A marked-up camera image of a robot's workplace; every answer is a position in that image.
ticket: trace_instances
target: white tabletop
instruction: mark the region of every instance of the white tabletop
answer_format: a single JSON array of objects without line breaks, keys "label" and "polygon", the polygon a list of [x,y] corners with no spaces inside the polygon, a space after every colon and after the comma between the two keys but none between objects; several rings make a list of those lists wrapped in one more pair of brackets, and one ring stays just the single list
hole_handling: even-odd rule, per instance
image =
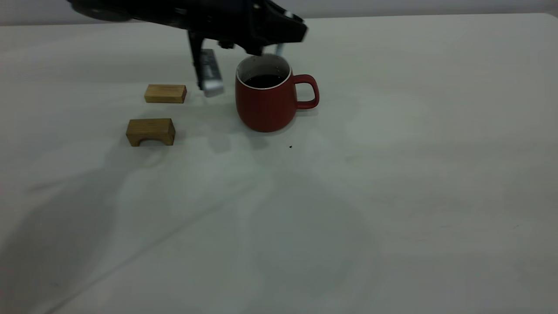
[{"label": "white tabletop", "polygon": [[236,114],[240,48],[206,43],[204,98],[184,31],[1,27],[0,313],[556,313],[558,20],[307,24],[284,56],[321,102],[273,134]]}]

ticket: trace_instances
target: red mug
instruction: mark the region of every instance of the red mug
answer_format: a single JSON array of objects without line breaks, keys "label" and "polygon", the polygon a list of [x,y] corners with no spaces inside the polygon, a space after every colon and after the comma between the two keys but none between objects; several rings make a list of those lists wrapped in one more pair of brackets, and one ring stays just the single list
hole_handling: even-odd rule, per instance
[{"label": "red mug", "polygon": [[[261,75],[283,78],[275,86],[256,88],[246,84]],[[295,84],[312,86],[315,98],[298,101]],[[277,55],[263,54],[244,59],[237,67],[237,111],[242,122],[259,132],[273,132],[284,128],[294,118],[297,109],[311,109],[320,102],[316,80],[308,74],[292,75],[287,60]]]}]

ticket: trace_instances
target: wooden block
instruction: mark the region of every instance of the wooden block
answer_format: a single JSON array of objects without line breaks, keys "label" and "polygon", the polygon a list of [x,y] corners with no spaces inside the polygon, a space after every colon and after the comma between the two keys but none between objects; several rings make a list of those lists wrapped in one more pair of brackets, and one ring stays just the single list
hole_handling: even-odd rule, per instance
[{"label": "wooden block", "polygon": [[160,140],[166,145],[174,143],[176,131],[171,119],[130,120],[126,137],[132,146],[139,146],[143,140]]},{"label": "wooden block", "polygon": [[186,86],[150,84],[145,91],[146,102],[184,103]]}]

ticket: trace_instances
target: mug rim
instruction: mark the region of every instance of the mug rim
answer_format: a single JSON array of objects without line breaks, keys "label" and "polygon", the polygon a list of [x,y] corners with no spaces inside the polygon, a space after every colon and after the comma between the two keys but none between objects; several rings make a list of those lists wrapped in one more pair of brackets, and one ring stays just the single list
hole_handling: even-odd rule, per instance
[{"label": "mug rim", "polygon": [[280,59],[282,59],[282,60],[288,65],[288,75],[287,75],[287,77],[283,80],[283,82],[281,82],[281,83],[279,83],[279,84],[277,84],[277,85],[275,85],[275,86],[271,86],[271,87],[257,88],[257,87],[252,87],[252,86],[246,85],[246,83],[243,82],[243,81],[240,79],[240,75],[238,74],[238,68],[240,68],[240,66],[241,66],[245,61],[247,61],[247,60],[249,60],[249,59],[255,57],[255,56],[248,56],[248,57],[244,58],[244,60],[242,60],[242,61],[238,64],[238,66],[237,66],[236,77],[237,77],[237,80],[238,80],[239,82],[242,83],[242,85],[244,85],[244,86],[246,86],[246,87],[248,87],[248,88],[250,88],[250,89],[256,89],[256,90],[258,90],[258,91],[267,91],[267,90],[269,90],[269,89],[274,89],[274,88],[277,88],[277,87],[283,85],[286,81],[288,81],[289,78],[291,78],[291,76],[292,76],[292,67],[291,67],[291,64],[289,64],[289,62],[288,62],[285,58],[283,58],[283,57],[281,57],[281,56],[278,56],[278,55],[274,55],[274,54],[262,54],[261,56],[266,56],[266,55],[275,56],[275,57],[277,57],[277,58],[280,58]]}]

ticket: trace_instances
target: coffee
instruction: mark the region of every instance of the coffee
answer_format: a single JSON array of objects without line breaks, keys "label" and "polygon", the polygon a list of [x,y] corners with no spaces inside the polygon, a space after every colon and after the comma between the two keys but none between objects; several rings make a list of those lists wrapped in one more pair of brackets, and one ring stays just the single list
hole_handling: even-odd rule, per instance
[{"label": "coffee", "polygon": [[279,75],[275,74],[264,74],[258,75],[253,78],[249,78],[246,80],[246,85],[254,88],[268,88],[273,87],[281,84],[285,78],[280,77]]}]

